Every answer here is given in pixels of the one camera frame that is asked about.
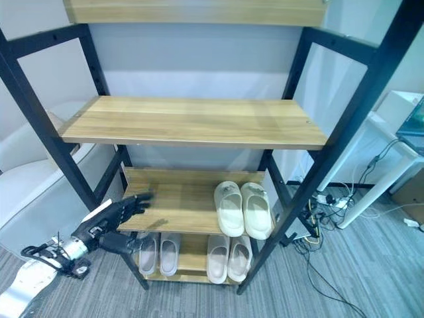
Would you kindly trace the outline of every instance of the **white chair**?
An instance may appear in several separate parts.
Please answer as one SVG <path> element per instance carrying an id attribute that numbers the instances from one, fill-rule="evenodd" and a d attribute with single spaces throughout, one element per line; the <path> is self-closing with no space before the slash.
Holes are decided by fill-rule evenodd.
<path id="1" fill-rule="evenodd" d="M 68 120 L 84 102 L 53 109 Z M 81 144 L 73 159 L 92 189 L 101 179 L 115 150 L 112 145 Z M 0 245 L 19 258 L 28 245 L 40 245 L 60 232 L 68 237 L 89 212 L 73 187 L 47 159 L 46 150 L 29 124 L 0 142 Z M 119 176 L 105 198 L 122 198 Z"/>

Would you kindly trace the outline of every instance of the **wood grain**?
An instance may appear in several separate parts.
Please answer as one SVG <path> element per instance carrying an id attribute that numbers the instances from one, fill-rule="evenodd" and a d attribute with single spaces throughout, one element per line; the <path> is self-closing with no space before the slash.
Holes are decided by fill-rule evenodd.
<path id="1" fill-rule="evenodd" d="M 188 184 L 216 187 L 227 180 L 234 181 L 238 186 L 246 182 L 260 183 L 264 172 L 221 171 L 221 170 L 167 170 L 153 168 L 125 168 L 125 175 L 131 184 Z"/>
<path id="2" fill-rule="evenodd" d="M 156 272 L 152 275 L 146 276 L 147 280 L 163 280 L 167 282 L 185 282 L 185 283 L 204 283 L 204 284 L 212 284 L 206 273 L 198 273 L 198 274 L 187 274 L 185 272 L 179 272 L 173 276 L 163 276 L 160 272 Z M 227 278 L 223 285 L 238 285 L 239 283 L 234 282 Z"/>
<path id="3" fill-rule="evenodd" d="M 176 180 L 173 174 L 180 175 L 178 170 L 168 170 L 170 180 Z M 190 178 L 195 175 L 204 180 L 205 174 L 211 172 L 195 172 L 188 170 Z M 240 180 L 244 182 L 259 182 L 263 172 L 247 174 L 245 172 L 226 172 L 226 180 Z M 125 195 L 134 195 L 151 189 L 154 192 L 152 206 L 142 215 L 134 215 L 127 222 L 119 226 L 124 231 L 175 232 L 191 234 L 222 234 L 218 225 L 217 211 L 213 201 L 213 192 L 219 180 L 211 179 L 210 184 L 185 184 L 184 179 L 178 183 L 135 183 L 129 180 Z"/>
<path id="4" fill-rule="evenodd" d="M 178 270 L 206 272 L 208 237 L 209 235 L 182 235 Z"/>
<path id="5" fill-rule="evenodd" d="M 66 142 L 320 150 L 295 101 L 101 96 L 60 129 Z"/>
<path id="6" fill-rule="evenodd" d="M 322 0 L 64 0 L 72 23 L 237 23 L 319 27 Z"/>

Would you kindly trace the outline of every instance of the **robotic hand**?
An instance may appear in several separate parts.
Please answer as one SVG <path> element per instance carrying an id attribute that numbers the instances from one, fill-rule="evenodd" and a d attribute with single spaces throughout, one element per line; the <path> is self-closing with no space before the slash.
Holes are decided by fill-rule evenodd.
<path id="1" fill-rule="evenodd" d="M 128 197 L 112 203 L 109 199 L 82 220 L 63 243 L 59 237 L 40 246 L 28 246 L 21 252 L 31 258 L 19 269 L 12 285 L 0 295 L 0 317 L 20 317 L 28 304 L 57 276 L 83 279 L 91 265 L 83 255 L 99 247 L 116 254 L 132 254 L 142 241 L 116 232 L 118 226 L 150 206 L 151 193 Z"/>

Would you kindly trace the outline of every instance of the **gray carpet floor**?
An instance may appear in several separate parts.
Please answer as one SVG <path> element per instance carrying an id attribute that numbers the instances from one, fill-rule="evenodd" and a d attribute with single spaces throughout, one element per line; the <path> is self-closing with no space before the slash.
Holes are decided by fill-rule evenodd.
<path id="1" fill-rule="evenodd" d="M 395 207 L 387 195 L 373 205 Z M 367 317 L 424 317 L 424 233 L 403 223 L 402 210 L 359 217 L 345 230 L 323 231 L 311 263 Z M 29 317 L 358 317 L 323 297 L 293 246 L 277 246 L 243 295 L 235 286 L 150 282 L 144 291 L 120 257 L 98 250 L 83 280 L 59 278 Z M 0 293 L 23 264 L 0 250 Z M 335 294 L 313 272 L 314 283 Z"/>

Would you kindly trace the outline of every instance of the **white slide sandal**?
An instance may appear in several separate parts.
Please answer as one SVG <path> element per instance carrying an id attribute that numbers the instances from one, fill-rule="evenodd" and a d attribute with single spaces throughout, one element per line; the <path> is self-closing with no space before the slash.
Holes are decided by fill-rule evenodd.
<path id="1" fill-rule="evenodd" d="M 160 235 L 160 273 L 172 276 L 178 269 L 181 234 L 162 233 Z"/>
<path id="2" fill-rule="evenodd" d="M 139 255 L 138 270 L 143 275 L 151 275 L 156 270 L 159 254 L 159 233 L 150 233 L 143 242 Z"/>
<path id="3" fill-rule="evenodd" d="M 242 197 L 239 186 L 232 181 L 221 182 L 213 194 L 218 224 L 228 237 L 239 237 L 244 232 Z"/>
<path id="4" fill-rule="evenodd" d="M 227 279 L 227 264 L 230 238 L 225 235 L 209 235 L 207 240 L 207 278 L 214 284 L 222 284 Z"/>
<path id="5" fill-rule="evenodd" d="M 252 246 L 246 235 L 231 240 L 231 252 L 228 261 L 228 277 L 235 282 L 242 282 L 250 269 Z"/>
<path id="6" fill-rule="evenodd" d="M 247 234 L 257 240 L 267 239 L 272 232 L 268 195 L 261 185 L 253 182 L 244 184 L 241 193 Z"/>

